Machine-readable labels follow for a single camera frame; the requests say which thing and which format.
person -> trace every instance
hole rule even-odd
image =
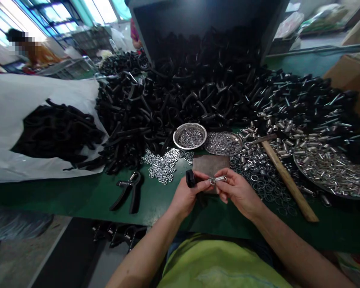
[[[182,221],[192,211],[196,194],[211,189],[208,176],[188,188],[183,177],[168,210],[124,258],[106,288],[148,287]],[[260,200],[248,182],[224,168],[215,177],[220,199],[229,200],[260,231],[286,269],[302,287],[355,287],[324,256],[296,235]],[[158,287],[291,287],[248,248],[222,240],[187,239],[170,255]]]
[[[125,5],[128,7],[130,0],[124,0]],[[133,21],[132,17],[131,17],[131,38],[132,38],[132,44],[133,47],[136,50],[139,50],[140,48],[143,47],[143,44],[140,41],[139,38],[139,33],[137,32],[136,26],[135,26],[135,22]]]
[[[25,32],[11,28],[6,33],[6,36],[8,41],[14,42],[21,51],[27,54],[30,61],[28,66],[31,68],[42,68],[63,60],[40,42],[32,41],[30,37],[26,36]]]

cardboard box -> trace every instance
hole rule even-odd
[[[355,111],[360,115],[360,53],[343,55],[323,78],[332,78],[332,87],[359,92]]]

green workbench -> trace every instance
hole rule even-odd
[[[286,72],[294,74],[312,73],[322,76],[341,55],[311,53],[271,57],[267,58],[266,63],[271,69],[282,67]],[[149,178],[148,165],[143,166],[140,172],[145,179],[141,189],[140,208],[133,215],[128,213],[130,197],[119,210],[109,211],[109,206],[121,191],[116,182],[129,179],[132,172],[128,170],[123,170],[117,176],[97,174],[0,184],[0,206],[151,226],[168,208],[181,177],[190,166],[181,159],[175,168],[177,171],[174,173],[174,181],[163,185],[157,179]],[[306,222],[300,211],[297,217],[280,218],[317,249],[360,253],[360,201],[339,198],[333,199],[332,204],[331,208],[324,207],[318,200],[311,204],[320,219],[319,223]],[[276,204],[267,205],[276,212]],[[208,197],[208,206],[204,209],[196,204],[181,230],[237,238],[260,237],[255,226],[231,202],[225,205],[216,196]]]

yellow-green shirt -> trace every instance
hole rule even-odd
[[[249,249],[221,240],[184,241],[164,268],[158,288],[291,287]]]

gray floor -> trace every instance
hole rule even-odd
[[[105,287],[129,249],[125,242],[112,249],[109,248],[109,242],[103,241],[103,244],[103,251],[87,288]]]
[[[27,288],[70,217],[55,216],[41,236],[0,244],[0,288]]]
[[[338,34],[328,34],[323,36],[315,36],[311,38],[303,38],[301,40],[301,49],[306,48],[315,48],[315,47],[321,47],[321,46],[341,46],[341,43],[343,42],[345,36],[347,35],[347,32],[341,32]]]

